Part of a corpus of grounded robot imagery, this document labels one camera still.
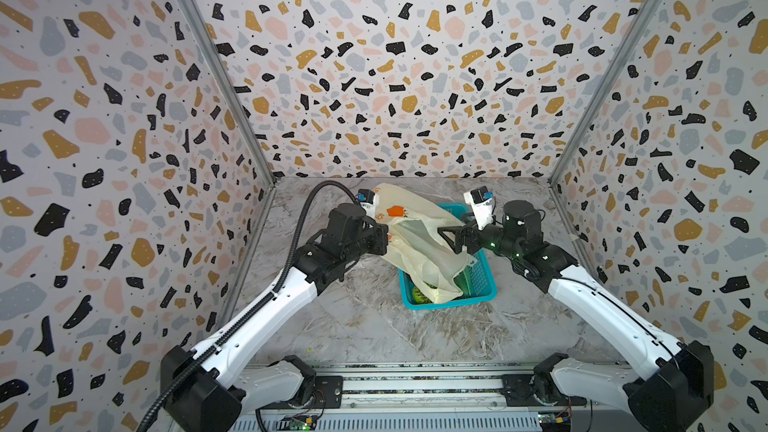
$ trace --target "terrazzo wallpaper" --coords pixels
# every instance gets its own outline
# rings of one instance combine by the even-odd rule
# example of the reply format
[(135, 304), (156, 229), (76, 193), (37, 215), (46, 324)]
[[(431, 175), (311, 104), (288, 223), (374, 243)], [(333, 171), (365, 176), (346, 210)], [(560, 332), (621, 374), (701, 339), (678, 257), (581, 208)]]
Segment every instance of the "terrazzo wallpaper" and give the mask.
[(643, 0), (197, 0), (276, 176), (546, 176)]
[(134, 430), (219, 325), (254, 158), (174, 0), (0, 13), (0, 429)]
[(613, 293), (712, 347), (693, 430), (768, 430), (768, 0), (664, 0), (557, 190)]

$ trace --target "metal corner post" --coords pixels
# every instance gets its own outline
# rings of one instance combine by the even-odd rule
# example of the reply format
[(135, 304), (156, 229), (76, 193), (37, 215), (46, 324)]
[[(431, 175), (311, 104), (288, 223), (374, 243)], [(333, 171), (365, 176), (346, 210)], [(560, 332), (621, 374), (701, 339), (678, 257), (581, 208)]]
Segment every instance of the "metal corner post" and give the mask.
[(619, 78), (621, 71), (624, 70), (624, 65), (629, 61), (630, 55), (634, 52), (634, 48), (640, 43), (643, 32), (645, 32), (650, 19), (656, 14), (656, 10), (663, 0), (644, 0), (640, 6), (637, 18), (630, 26), (629, 32), (624, 40), (619, 45), (616, 55), (612, 61), (608, 64), (608, 68), (603, 75), (603, 79), (598, 85), (598, 88), (592, 95), (592, 98), (587, 104), (584, 114), (576, 125), (576, 129), (571, 134), (571, 139), (568, 140), (568, 144), (565, 146), (558, 163), (552, 170), (552, 174), (548, 178), (551, 186), (556, 184), (562, 177), (565, 169), (568, 168), (568, 162), (570, 162), (573, 154), (578, 150), (578, 145), (581, 139), (589, 130), (592, 121), (597, 117), (600, 108), (605, 102), (610, 89), (613, 87), (616, 79)]
[(275, 186), (275, 177), (270, 170), (269, 164), (266, 162), (266, 158), (261, 151), (259, 141), (254, 135), (254, 131), (251, 129), (248, 119), (245, 117), (243, 106), (240, 104), (237, 94), (234, 91), (234, 86), (230, 81), (229, 75), (227, 75), (224, 65), (219, 60), (219, 53), (216, 52), (216, 47), (213, 41), (208, 35), (205, 21), (200, 14), (200, 9), (197, 8), (195, 0), (177, 0), (179, 9), (182, 14), (187, 18), (187, 22), (191, 28), (192, 34), (200, 46), (200, 52), (203, 54), (205, 62), (210, 67), (216, 81), (220, 84), (221, 93), (224, 95), (226, 105), (232, 111), (235, 118), (235, 122), (240, 130), (243, 132), (243, 139), (246, 146), (254, 156), (256, 161), (256, 168), (259, 170), (261, 180), (264, 185), (272, 189)]

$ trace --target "slotted metal panel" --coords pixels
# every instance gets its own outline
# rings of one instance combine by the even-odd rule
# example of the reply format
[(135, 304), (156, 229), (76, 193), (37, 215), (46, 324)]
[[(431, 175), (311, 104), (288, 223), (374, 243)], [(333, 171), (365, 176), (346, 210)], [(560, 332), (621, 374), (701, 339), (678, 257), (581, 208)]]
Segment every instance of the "slotted metal panel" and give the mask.
[[(278, 424), (286, 424), (279, 419), (284, 415), (264, 414), (264, 425), (269, 432), (283, 429)], [(241, 432), (258, 430), (254, 415), (245, 415), (238, 419), (230, 430)], [(382, 413), (340, 413), (328, 414), (317, 421), (315, 430), (376, 430), (379, 432), (398, 432), (407, 430), (431, 430), (447, 432), (464, 430), (467, 432), (541, 432), (538, 413), (533, 411), (510, 412), (469, 412), (469, 413), (424, 413), (424, 414), (382, 414)]]

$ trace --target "gray marble surface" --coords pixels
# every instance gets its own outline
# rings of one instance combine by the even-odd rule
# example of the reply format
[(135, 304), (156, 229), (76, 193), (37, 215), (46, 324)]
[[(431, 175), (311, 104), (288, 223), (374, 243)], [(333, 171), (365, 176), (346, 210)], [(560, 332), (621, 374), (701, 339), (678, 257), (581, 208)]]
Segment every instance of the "gray marble surface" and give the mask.
[[(238, 297), (248, 305), (283, 266), (296, 220), (321, 178), (282, 178), (256, 256)], [(498, 207), (524, 199), (547, 215), (545, 239), (575, 255), (546, 182), (513, 178), (339, 178), (353, 192), (394, 182), (432, 202), (463, 202), (462, 194), (487, 186)], [(302, 242), (326, 224), (346, 196), (324, 188), (312, 204)], [(491, 302), (436, 311), (411, 311), (402, 303), (397, 268), (365, 256), (314, 302), (295, 314), (258, 352), (258, 364), (296, 354), (309, 362), (537, 362), (553, 352), (580, 360), (620, 360), (619, 353), (574, 312), (512, 272), (509, 261), (486, 252), (498, 295)]]

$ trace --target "teal plastic basket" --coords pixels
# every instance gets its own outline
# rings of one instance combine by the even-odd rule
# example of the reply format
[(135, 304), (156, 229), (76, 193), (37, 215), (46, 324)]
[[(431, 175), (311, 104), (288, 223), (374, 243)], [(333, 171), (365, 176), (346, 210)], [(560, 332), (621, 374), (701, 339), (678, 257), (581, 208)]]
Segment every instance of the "teal plastic basket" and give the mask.
[[(456, 216), (456, 218), (460, 218), (462, 214), (469, 212), (469, 207), (460, 202), (447, 202), (438, 204), (438, 206), (444, 208)], [(467, 284), (467, 293), (444, 304), (418, 304), (413, 299), (414, 285), (411, 278), (407, 273), (399, 270), (402, 302), (412, 311), (433, 311), (438, 308), (461, 307), (462, 305), (473, 305), (493, 300), (496, 297), (496, 282), (493, 280), (493, 274), (488, 266), (488, 260), (485, 258), (483, 250), (478, 251), (475, 254), (475, 258), (477, 261), (474, 265), (466, 267), (463, 272), (456, 276), (459, 280), (462, 280), (460, 276), (463, 275), (463, 280)]]

